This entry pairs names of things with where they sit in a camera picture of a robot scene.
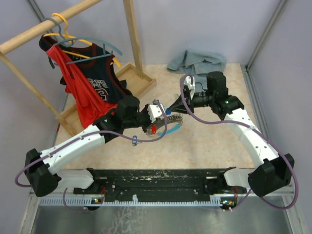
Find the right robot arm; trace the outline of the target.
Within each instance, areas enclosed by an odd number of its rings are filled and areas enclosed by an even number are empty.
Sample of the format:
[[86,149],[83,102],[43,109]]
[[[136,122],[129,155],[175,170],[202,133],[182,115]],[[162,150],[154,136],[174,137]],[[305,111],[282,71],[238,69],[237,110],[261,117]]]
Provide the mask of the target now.
[[195,78],[190,75],[180,79],[180,88],[179,98],[168,111],[193,114],[195,108],[210,107],[220,123],[226,123],[235,133],[252,159],[254,169],[233,168],[224,172],[217,184],[220,191],[229,193],[239,186],[250,188],[258,197],[263,197],[290,184],[294,158],[290,154],[282,156],[260,136],[243,103],[229,94],[222,72],[207,75],[205,91],[195,91]]

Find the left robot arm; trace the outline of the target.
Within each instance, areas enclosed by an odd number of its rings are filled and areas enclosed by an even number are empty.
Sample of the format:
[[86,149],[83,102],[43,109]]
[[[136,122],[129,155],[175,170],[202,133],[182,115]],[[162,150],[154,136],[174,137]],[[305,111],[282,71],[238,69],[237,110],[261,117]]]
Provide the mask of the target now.
[[99,117],[79,134],[65,142],[39,152],[32,149],[26,153],[24,174],[37,197],[52,193],[61,186],[86,189],[96,193],[101,181],[87,169],[66,171],[63,167],[83,153],[106,144],[116,137],[125,138],[124,130],[148,127],[165,116],[163,105],[154,100],[141,110],[139,99],[126,96],[116,108]]

